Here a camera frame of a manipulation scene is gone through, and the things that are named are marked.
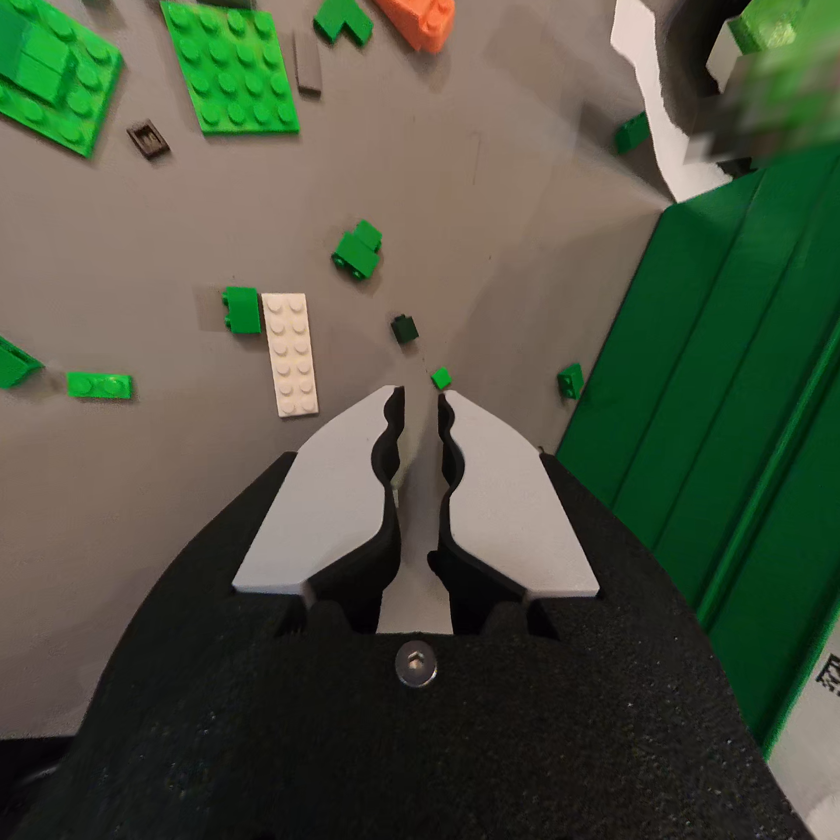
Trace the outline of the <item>large green plate with bricks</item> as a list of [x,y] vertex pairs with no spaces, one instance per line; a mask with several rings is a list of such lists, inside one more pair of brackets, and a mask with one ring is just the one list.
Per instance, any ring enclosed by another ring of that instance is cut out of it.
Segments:
[[1,2],[1,113],[92,157],[123,67],[119,49],[43,1]]

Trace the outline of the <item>small black tile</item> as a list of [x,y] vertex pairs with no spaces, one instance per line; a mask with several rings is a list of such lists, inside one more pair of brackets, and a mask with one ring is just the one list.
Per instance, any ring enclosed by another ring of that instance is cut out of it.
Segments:
[[130,125],[127,134],[147,161],[153,161],[171,152],[170,145],[150,120]]

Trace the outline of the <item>green slope brick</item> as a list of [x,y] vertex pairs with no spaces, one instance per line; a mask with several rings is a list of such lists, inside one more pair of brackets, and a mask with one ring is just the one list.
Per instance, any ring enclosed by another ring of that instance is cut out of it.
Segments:
[[21,350],[4,337],[1,344],[1,388],[9,389],[23,382],[32,373],[45,365],[32,355]]

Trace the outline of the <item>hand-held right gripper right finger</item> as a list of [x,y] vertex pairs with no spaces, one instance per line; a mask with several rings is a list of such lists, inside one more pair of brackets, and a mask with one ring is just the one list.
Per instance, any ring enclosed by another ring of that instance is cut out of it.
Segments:
[[478,634],[501,603],[589,598],[599,583],[537,448],[456,391],[437,399],[447,488],[427,562],[455,634]]

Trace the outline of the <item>grey flat tile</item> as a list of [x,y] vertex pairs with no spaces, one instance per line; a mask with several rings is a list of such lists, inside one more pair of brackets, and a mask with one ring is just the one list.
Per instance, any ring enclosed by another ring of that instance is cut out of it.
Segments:
[[296,65],[297,88],[302,95],[322,95],[322,69],[319,42],[312,32],[296,30],[292,36]]

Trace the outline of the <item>green square studded plate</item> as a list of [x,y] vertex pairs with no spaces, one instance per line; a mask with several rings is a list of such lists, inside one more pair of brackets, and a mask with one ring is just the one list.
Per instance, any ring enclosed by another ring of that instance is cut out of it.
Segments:
[[268,12],[175,2],[161,11],[205,136],[299,133]]

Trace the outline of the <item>green toy brick box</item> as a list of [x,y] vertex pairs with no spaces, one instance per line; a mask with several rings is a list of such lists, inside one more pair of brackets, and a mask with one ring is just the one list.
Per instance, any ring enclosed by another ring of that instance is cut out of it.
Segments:
[[688,602],[753,739],[838,838],[838,140],[728,179],[686,158],[656,18],[616,2],[660,217],[558,459]]

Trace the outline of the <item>green double brick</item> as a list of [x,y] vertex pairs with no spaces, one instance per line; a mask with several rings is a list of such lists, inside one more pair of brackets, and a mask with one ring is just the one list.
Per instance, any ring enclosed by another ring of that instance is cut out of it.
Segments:
[[382,232],[366,219],[353,230],[344,231],[331,254],[336,267],[347,270],[355,280],[368,280],[380,261]]

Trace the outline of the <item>green two-stud plate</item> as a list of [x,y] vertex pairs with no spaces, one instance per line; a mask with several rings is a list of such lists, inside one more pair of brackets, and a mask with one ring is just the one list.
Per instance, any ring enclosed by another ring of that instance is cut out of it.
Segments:
[[133,396],[133,378],[128,374],[69,371],[66,387],[68,395],[78,399],[129,400]]

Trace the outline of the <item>white long plate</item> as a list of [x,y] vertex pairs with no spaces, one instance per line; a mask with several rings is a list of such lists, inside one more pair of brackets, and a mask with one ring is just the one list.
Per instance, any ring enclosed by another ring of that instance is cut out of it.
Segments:
[[260,297],[279,417],[317,415],[319,399],[306,296],[264,292]]

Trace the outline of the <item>orange brick separator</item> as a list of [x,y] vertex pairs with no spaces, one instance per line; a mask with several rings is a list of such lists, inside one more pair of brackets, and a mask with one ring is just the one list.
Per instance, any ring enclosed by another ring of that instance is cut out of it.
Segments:
[[436,55],[452,32],[455,1],[374,1],[414,50]]

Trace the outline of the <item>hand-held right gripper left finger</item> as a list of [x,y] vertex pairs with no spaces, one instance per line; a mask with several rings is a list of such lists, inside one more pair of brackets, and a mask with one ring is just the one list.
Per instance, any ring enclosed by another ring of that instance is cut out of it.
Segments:
[[336,602],[374,634],[400,568],[392,480],[400,466],[404,388],[386,385],[300,447],[233,579],[238,593]]

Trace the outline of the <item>green angled plate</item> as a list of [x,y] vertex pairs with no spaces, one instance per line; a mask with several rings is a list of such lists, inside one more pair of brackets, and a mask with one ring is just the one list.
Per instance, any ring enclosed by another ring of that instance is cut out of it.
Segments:
[[356,1],[323,1],[314,15],[313,26],[330,44],[341,34],[347,34],[360,47],[368,43],[374,28]]

